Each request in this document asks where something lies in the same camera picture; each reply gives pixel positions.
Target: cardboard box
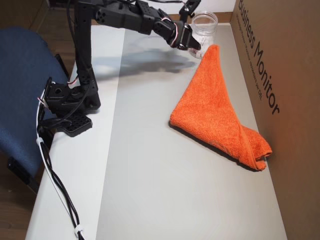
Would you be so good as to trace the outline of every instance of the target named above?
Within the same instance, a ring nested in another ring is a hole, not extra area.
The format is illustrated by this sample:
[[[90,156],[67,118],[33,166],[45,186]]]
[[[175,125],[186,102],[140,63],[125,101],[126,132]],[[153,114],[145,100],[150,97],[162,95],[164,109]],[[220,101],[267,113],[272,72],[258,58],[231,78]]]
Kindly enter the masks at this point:
[[[319,10],[315,0],[237,0],[231,19],[289,240],[320,239]]]

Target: glass jar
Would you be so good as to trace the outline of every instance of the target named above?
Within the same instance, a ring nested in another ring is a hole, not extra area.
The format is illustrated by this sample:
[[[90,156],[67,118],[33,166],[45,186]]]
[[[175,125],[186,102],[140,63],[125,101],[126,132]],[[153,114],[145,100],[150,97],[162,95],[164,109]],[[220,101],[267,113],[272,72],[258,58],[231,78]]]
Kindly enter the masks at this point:
[[[201,11],[192,18],[192,36],[201,45],[201,50],[189,48],[189,53],[197,59],[202,59],[209,46],[214,44],[218,18],[208,11]]]

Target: microfiber towel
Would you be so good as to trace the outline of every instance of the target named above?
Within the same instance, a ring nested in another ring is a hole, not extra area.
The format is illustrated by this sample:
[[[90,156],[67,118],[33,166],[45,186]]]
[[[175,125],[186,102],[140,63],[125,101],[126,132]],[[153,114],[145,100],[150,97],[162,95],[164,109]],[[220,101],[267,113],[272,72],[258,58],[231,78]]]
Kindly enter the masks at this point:
[[[205,53],[170,116],[170,124],[254,170],[265,169],[264,157],[272,153],[258,132],[239,122],[228,97],[217,45],[210,46]]]

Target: blue chair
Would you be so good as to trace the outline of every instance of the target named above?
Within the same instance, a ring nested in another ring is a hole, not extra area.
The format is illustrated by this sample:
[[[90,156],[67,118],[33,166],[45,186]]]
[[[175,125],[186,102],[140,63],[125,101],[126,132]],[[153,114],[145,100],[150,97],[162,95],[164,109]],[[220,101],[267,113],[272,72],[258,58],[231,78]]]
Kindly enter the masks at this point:
[[[0,30],[0,151],[10,157],[8,168],[35,192],[39,184],[34,176],[42,164],[36,144],[37,97],[49,77],[56,83],[69,78],[61,58],[38,34],[21,27]]]

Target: robotic arm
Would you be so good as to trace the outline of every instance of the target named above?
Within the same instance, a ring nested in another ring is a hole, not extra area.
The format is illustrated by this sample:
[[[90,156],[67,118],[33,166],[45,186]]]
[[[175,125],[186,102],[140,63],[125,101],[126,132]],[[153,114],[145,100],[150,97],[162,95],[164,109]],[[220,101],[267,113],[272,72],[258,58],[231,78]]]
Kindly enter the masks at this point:
[[[193,17],[200,1],[188,0],[179,12],[180,20],[172,21],[164,11],[150,7],[141,0],[76,0],[74,33],[71,31],[71,35],[80,86],[70,89],[64,84],[54,84],[48,80],[44,100],[58,118],[55,121],[43,120],[41,125],[47,129],[57,128],[71,137],[92,127],[86,114],[101,105],[91,65],[92,19],[100,25],[125,28],[146,35],[154,31],[172,48],[199,50],[201,46],[192,37],[192,29],[186,21],[188,16]]]

